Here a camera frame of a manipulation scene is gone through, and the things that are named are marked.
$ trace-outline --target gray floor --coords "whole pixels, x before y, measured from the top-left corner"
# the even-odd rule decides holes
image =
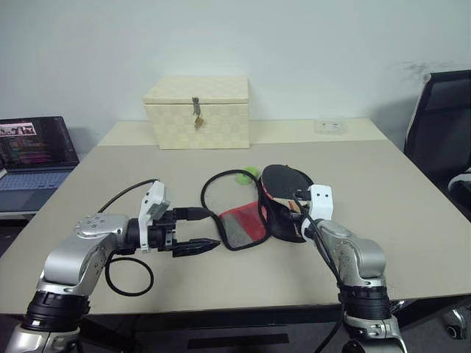
[[[0,228],[0,256],[14,241],[21,229],[18,227]],[[136,318],[133,317],[93,317],[105,326],[123,334],[130,334]],[[0,352],[4,352],[8,338],[18,322],[0,315]],[[230,337],[240,335],[267,335],[285,333],[289,343],[253,346],[242,348],[191,349],[194,353],[236,353],[236,352],[312,352],[329,332],[333,324],[293,324],[282,327],[255,327],[237,329],[180,330],[165,332],[137,332],[136,340],[141,344],[140,352],[188,352],[188,340],[197,338]],[[410,330],[403,331],[409,353],[468,353],[471,352],[470,340],[453,340],[445,332],[439,319],[431,320]],[[324,352],[339,353],[348,340],[347,333],[340,331]],[[107,353],[90,344],[84,344],[86,353]]]

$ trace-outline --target tennis ball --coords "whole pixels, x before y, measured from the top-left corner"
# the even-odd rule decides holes
[[[260,173],[258,173],[258,170],[256,167],[245,167],[243,168],[243,170],[245,171],[248,171],[249,173],[251,173],[251,175],[253,175],[255,178],[258,179],[258,175]],[[250,184],[253,180],[250,179],[249,176],[245,175],[245,174],[237,174],[237,177],[236,177],[236,181],[238,184],[240,185],[248,185]]]

